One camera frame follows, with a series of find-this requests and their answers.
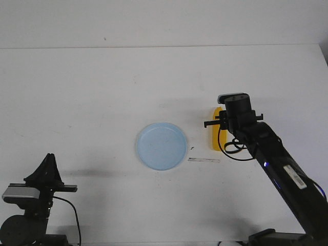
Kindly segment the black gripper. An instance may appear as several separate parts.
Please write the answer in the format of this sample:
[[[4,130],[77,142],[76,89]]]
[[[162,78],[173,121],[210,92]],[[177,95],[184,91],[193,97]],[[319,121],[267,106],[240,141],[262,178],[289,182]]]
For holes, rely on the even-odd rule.
[[[230,133],[234,133],[236,130],[260,120],[263,120],[263,114],[256,115],[254,110],[234,116],[229,116],[226,110],[221,110],[218,115],[215,115],[213,120],[205,121],[203,125],[205,128],[207,126],[220,126],[222,130],[228,130]]]
[[[59,174],[55,155],[48,153],[36,170],[24,178],[24,183],[9,183],[10,187],[30,187],[53,192],[77,192],[77,185],[65,184]]]

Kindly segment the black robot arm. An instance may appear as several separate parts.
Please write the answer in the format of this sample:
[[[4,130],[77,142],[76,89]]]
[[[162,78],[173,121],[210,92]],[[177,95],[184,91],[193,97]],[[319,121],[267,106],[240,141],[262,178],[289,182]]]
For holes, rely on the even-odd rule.
[[[219,126],[233,136],[232,145],[247,149],[258,161],[274,187],[304,230],[282,233],[266,229],[250,235],[240,245],[327,245],[327,196],[322,187],[309,178],[294,161],[271,127],[257,116],[246,93],[224,94],[218,103],[225,110],[204,126]]]
[[[76,185],[65,184],[59,174],[55,155],[48,153],[24,183],[10,183],[2,200],[15,204],[23,215],[7,218],[1,226],[1,245],[70,245],[65,234],[47,234],[47,225],[56,192],[76,192]]]

